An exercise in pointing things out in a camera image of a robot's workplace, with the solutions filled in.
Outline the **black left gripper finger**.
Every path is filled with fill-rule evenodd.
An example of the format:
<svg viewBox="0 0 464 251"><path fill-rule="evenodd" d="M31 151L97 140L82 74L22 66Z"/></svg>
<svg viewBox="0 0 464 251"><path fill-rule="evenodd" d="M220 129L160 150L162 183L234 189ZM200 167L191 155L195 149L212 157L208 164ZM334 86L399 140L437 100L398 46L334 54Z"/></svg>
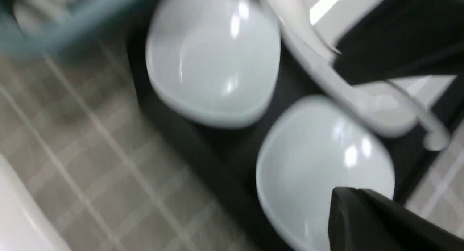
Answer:
<svg viewBox="0 0 464 251"><path fill-rule="evenodd" d="M332 190L332 251L462 251L462 238L371 189Z"/></svg>

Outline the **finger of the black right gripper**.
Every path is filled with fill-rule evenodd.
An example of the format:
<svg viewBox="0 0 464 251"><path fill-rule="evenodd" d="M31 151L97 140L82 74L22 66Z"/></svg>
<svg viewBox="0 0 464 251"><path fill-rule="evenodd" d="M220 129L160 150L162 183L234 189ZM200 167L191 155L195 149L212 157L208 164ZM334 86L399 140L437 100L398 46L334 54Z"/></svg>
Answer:
<svg viewBox="0 0 464 251"><path fill-rule="evenodd" d="M383 0L337 43L349 83L463 75L463 0Z"/></svg>

